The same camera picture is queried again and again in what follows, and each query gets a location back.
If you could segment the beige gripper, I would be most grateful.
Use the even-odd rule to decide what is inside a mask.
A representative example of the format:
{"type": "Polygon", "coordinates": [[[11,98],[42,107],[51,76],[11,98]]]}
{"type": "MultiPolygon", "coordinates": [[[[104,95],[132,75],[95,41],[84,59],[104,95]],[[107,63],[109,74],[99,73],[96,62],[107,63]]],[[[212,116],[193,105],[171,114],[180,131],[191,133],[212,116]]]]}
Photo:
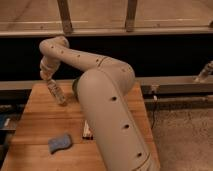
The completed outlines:
{"type": "Polygon", "coordinates": [[[43,63],[40,63],[40,77],[45,80],[51,80],[52,76],[54,74],[54,70],[49,68],[48,66],[46,66],[43,63]]]}

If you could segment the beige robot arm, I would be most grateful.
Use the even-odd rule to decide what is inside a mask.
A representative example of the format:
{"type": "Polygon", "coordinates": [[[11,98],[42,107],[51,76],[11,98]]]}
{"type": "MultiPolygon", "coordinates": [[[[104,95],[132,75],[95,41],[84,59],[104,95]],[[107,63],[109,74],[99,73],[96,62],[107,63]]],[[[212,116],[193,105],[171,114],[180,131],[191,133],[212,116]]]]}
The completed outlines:
{"type": "Polygon", "coordinates": [[[39,49],[40,76],[59,104],[66,102],[53,80],[60,64],[83,72],[76,94],[107,171],[160,171],[124,99],[135,82],[132,67],[109,56],[71,49],[63,36],[42,41],[39,49]]]}

